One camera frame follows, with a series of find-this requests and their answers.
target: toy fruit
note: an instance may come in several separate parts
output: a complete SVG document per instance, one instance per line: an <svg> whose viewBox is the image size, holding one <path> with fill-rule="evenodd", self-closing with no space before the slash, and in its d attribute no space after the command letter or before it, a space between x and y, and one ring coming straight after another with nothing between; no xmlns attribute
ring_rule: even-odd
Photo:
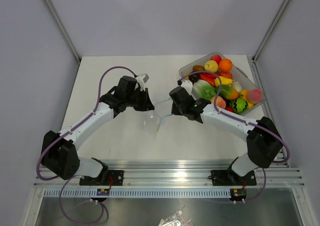
<svg viewBox="0 0 320 226"><path fill-rule="evenodd" d="M215 97L213 97L210 101L211 101L212 104L214 104ZM216 101L217 101L217 102L216 102L216 105L217 105L218 107L220 107L220 108L222 108L222 109L225 109L225 108L226 108L227 104L226 104L226 102L222 99L221 96L218 96L217 99L216 99Z"/></svg>
<svg viewBox="0 0 320 226"><path fill-rule="evenodd" d="M221 56L214 55L213 57L210 58L210 60L214 60L216 63L219 64L222 59L221 59Z"/></svg>
<svg viewBox="0 0 320 226"><path fill-rule="evenodd" d="M201 73L201 75L204 75L207 78L210 78L212 80L216 79L216 76L210 73Z"/></svg>
<svg viewBox="0 0 320 226"><path fill-rule="evenodd" d="M230 106L226 107L225 110L230 111L233 113L234 110L232 110L232 108Z"/></svg>
<svg viewBox="0 0 320 226"><path fill-rule="evenodd" d="M208 82L212 87L215 87L215 86L216 86L216 85L215 85L215 82L214 82L215 80L207 77L205 74L200 74L200 79L201 79L201 80L205 80L205 81Z"/></svg>
<svg viewBox="0 0 320 226"><path fill-rule="evenodd" d="M231 86L233 89L235 89L239 93L242 91L242 87L241 87L240 83L236 80L234 82L232 82Z"/></svg>
<svg viewBox="0 0 320 226"><path fill-rule="evenodd" d="M204 80L198 80L193 84L193 89L200 95L201 98L211 100L216 96L215 88L213 88L208 82Z"/></svg>
<svg viewBox="0 0 320 226"><path fill-rule="evenodd" d="M248 91L248 94L246 95L246 98L249 102L253 104L258 104L260 101L262 101L263 93L260 89L254 89Z"/></svg>
<svg viewBox="0 0 320 226"><path fill-rule="evenodd" d="M192 67L192 70L196 70L196 71L198 71L198 70L205 70L205 68L204 68L202 65L194 65L194 66Z"/></svg>
<svg viewBox="0 0 320 226"><path fill-rule="evenodd" d="M221 79L222 85L231 85L232 84L232 79L228 79L223 76L220 76L220 79ZM218 78L216 78L214 81L215 81L214 83L215 83L216 87L220 85L220 81Z"/></svg>
<svg viewBox="0 0 320 226"><path fill-rule="evenodd" d="M223 76L223 77L229 78L229 79L232 79L232 77L233 77L232 73L230 73L230 72L221 72L220 76Z"/></svg>
<svg viewBox="0 0 320 226"><path fill-rule="evenodd" d="M240 94L241 94L240 97L243 98L243 99L245 99L245 100L248 102L248 108L251 109L255 104L252 104L251 102L249 102L249 101L247 100L248 90L242 90Z"/></svg>
<svg viewBox="0 0 320 226"><path fill-rule="evenodd" d="M217 93L219 87L216 87L214 90ZM239 97L239 92L237 92L235 89L233 89L231 86L228 85L222 85L220 95L227 100L235 100Z"/></svg>
<svg viewBox="0 0 320 226"><path fill-rule="evenodd" d="M238 98L230 102L230 107L234 113L241 114L249 109L248 102L243 98Z"/></svg>
<svg viewBox="0 0 320 226"><path fill-rule="evenodd" d="M204 64L204 69L215 73L219 70L219 66L214 60L209 60Z"/></svg>
<svg viewBox="0 0 320 226"><path fill-rule="evenodd" d="M219 63L219 69L222 72L229 72L232 69L232 61L230 61L229 59L223 59L220 61Z"/></svg>
<svg viewBox="0 0 320 226"><path fill-rule="evenodd" d="M200 79L200 73L190 75L190 76L188 77L188 79L189 79L192 83L196 83L196 82Z"/></svg>

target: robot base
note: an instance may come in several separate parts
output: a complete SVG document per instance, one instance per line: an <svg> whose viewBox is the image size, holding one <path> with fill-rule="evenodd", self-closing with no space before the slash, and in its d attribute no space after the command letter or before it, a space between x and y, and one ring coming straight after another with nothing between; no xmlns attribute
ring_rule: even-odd
<svg viewBox="0 0 320 226"><path fill-rule="evenodd" d="M229 178L228 170L212 170L208 179L212 180L213 186L256 186L256 176L254 171L250 171L243 177Z"/></svg>
<svg viewBox="0 0 320 226"><path fill-rule="evenodd" d="M109 177L112 178L112 186L122 186L124 182L124 171L123 170L108 170L106 180L104 182L97 182L96 178L91 178L85 176L83 179L80 179L79 184L81 186L109 186Z"/></svg>

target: white table surface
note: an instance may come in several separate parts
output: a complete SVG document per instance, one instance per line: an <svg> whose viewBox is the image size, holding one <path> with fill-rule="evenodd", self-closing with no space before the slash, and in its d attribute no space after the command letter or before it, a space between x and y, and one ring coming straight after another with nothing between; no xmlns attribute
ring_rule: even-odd
<svg viewBox="0 0 320 226"><path fill-rule="evenodd" d="M225 55L235 66L253 76L245 55ZM169 98L169 92L177 86L178 71L202 55L164 56L87 56L82 62L71 94L63 127L76 122L88 113L97 100L101 75L112 66L126 66L136 74L147 73L149 94L153 103ZM118 84L128 71L116 69L107 74L101 94ZM170 113L171 102L156 105L156 111ZM259 106L246 114L260 119ZM234 159L247 151L246 143L214 125L189 121L183 116L170 116L163 120L159 131L155 123L145 126L148 113L127 109L115 119L94 132L78 151L79 156L101 160L219 160Z"/></svg>

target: toy watermelon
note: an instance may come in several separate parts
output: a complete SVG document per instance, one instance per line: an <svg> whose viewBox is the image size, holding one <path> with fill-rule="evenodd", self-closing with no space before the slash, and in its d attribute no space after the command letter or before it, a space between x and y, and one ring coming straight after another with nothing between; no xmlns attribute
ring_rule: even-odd
<svg viewBox="0 0 320 226"><path fill-rule="evenodd" d="M230 107L233 109L234 113L237 114L241 114L249 109L248 102L243 98L230 101Z"/></svg>

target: metal floor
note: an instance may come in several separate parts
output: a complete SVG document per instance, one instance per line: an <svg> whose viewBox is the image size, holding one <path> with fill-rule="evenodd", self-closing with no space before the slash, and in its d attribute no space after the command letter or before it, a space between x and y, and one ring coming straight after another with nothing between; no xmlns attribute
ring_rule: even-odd
<svg viewBox="0 0 320 226"><path fill-rule="evenodd" d="M248 190L248 199L258 193ZM70 209L83 198L63 198L68 215L79 221L89 222L100 215L100 207L92 204ZM290 189L267 189L256 202L247 204L221 204L227 199L107 199L109 219L99 226L157 226L177 209L182 209L194 226L302 226L302 221ZM44 198L37 219L37 226L73 226L62 216L58 198Z"/></svg>

